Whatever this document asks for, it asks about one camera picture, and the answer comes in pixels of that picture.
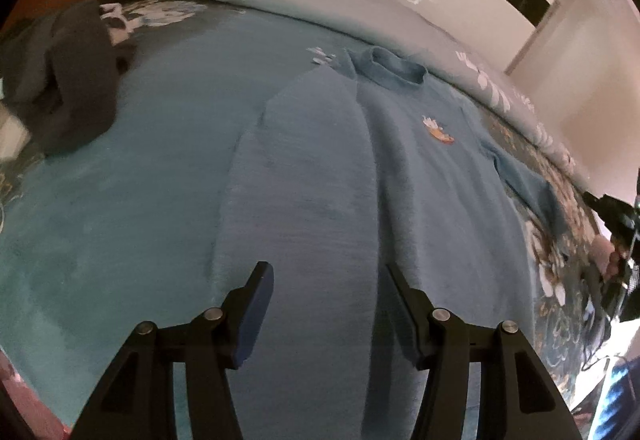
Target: embroidered patch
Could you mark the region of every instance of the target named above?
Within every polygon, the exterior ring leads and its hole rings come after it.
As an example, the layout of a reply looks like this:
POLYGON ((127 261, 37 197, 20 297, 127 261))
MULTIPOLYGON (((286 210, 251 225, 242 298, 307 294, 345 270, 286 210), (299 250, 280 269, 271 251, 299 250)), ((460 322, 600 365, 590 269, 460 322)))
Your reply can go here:
POLYGON ((430 117, 427 118, 423 115, 422 124, 424 124, 429 130, 429 133, 433 135, 441 143, 453 144, 454 142, 456 142, 456 140, 453 137, 451 137, 451 135, 449 135, 448 133, 445 133, 442 130, 442 127, 438 124, 438 122, 435 119, 431 119, 430 117))

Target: shirt sleeve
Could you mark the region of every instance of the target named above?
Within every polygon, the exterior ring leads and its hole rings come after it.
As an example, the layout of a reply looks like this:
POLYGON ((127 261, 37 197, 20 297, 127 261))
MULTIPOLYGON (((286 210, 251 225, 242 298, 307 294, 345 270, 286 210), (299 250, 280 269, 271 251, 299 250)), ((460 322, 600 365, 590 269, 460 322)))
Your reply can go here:
POLYGON ((481 151, 493 160, 498 176, 516 192, 540 219, 545 229, 557 240, 568 230, 568 226, 562 206, 551 184, 494 141, 482 126, 478 108, 469 99, 460 99, 460 101, 466 120, 478 138, 481 151))

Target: gray garment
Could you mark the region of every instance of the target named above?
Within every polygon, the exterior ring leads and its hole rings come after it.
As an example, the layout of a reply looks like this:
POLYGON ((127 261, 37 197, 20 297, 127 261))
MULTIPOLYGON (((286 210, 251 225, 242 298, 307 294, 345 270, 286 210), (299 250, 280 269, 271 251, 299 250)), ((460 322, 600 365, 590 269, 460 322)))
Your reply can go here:
MULTIPOLYGON (((554 236, 566 226, 550 185, 422 66, 374 47, 335 68, 270 100, 230 172, 214 302, 258 260, 276 277, 254 355, 230 374, 247 439, 407 437, 425 374, 402 361, 376 309, 378 267, 396 261, 435 305, 490 327, 514 319, 531 339, 527 251, 502 180, 554 236)), ((469 416, 477 371, 470 388, 469 416)))

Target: orange and white embroidered logo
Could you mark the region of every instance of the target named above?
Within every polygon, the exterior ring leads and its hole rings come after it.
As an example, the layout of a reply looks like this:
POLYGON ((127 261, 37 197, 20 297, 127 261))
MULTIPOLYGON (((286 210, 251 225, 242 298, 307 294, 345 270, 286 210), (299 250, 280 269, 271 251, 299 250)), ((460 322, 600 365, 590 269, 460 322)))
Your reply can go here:
POLYGON ((429 130, 429 133, 433 135, 441 143, 452 144, 456 142, 456 140, 453 137, 451 137, 451 135, 449 135, 448 133, 445 133, 442 130, 442 127, 438 124, 438 122, 435 119, 431 119, 430 117, 425 117, 423 115, 422 124, 424 124, 429 130))

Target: silver bolt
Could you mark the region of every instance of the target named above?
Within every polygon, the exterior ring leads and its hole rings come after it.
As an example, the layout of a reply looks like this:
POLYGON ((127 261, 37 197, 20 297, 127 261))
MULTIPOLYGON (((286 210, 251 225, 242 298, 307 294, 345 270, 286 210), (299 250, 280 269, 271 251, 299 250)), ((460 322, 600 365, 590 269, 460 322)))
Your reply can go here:
POLYGON ((508 334, 514 334, 518 331, 518 323, 515 321, 503 321, 502 329, 508 334))
POLYGON ((217 321, 218 319, 222 318, 224 312, 220 308, 214 306, 205 310, 203 315, 204 319, 206 319, 207 321, 217 321))
POLYGON ((154 324, 151 321, 143 321, 136 326, 136 333, 140 335, 150 334, 154 329, 154 324))
POLYGON ((451 317, 449 310, 444 308, 436 308, 431 315, 436 321, 448 321, 451 317))

